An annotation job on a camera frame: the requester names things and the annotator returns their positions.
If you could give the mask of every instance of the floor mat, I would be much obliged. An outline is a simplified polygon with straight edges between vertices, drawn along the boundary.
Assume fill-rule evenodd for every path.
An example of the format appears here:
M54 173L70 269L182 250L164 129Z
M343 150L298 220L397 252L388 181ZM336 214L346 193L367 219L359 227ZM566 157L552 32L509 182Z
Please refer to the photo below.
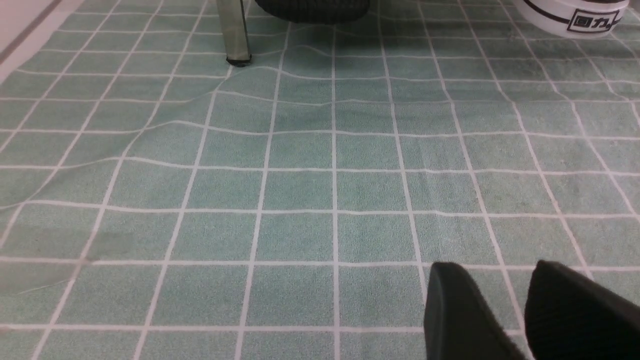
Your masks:
M2 359L424 359L429 265L509 335L540 258L640 303L640 18L86 0L0 85Z

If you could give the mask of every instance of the white bucket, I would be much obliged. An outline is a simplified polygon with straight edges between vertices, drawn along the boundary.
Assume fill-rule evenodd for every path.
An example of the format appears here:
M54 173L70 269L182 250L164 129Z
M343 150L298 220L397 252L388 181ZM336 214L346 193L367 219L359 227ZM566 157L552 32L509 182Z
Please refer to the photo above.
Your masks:
M538 28L564 38L601 38L622 19L629 0L513 0Z

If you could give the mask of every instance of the green tiled mat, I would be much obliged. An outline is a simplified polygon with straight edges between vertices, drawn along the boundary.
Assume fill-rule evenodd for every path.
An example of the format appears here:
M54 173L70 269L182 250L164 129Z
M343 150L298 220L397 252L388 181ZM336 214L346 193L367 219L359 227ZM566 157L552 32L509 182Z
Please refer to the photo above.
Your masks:
M248 68L215 3L86 0L0 84L0 359L424 359L435 261L523 349L539 258L640 303L635 12L245 9Z

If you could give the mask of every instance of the black stripe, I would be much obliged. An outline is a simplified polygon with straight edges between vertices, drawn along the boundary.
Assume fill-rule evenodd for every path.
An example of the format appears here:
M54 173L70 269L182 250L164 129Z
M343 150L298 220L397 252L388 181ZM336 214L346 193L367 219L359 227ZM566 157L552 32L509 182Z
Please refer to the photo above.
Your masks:
M563 24L569 24L571 22L570 19L565 19L564 17L555 16L552 13L548 13L545 10L538 8L534 3L531 2L531 0L523 0L523 1L525 2L525 4L529 5L530 8L532 8L533 10L536 10L538 14L544 17L548 17L549 19L554 21L562 22Z
M583 0L587 3L594 3L594 4L618 4L618 3L622 3L624 0Z

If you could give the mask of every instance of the metal chair leg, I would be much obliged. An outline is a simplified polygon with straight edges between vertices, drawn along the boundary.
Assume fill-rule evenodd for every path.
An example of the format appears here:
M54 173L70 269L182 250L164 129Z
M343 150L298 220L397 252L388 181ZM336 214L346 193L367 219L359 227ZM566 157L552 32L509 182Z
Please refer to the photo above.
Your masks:
M247 66L251 61L249 38L246 33L242 0L216 0L225 41L227 62L233 66Z

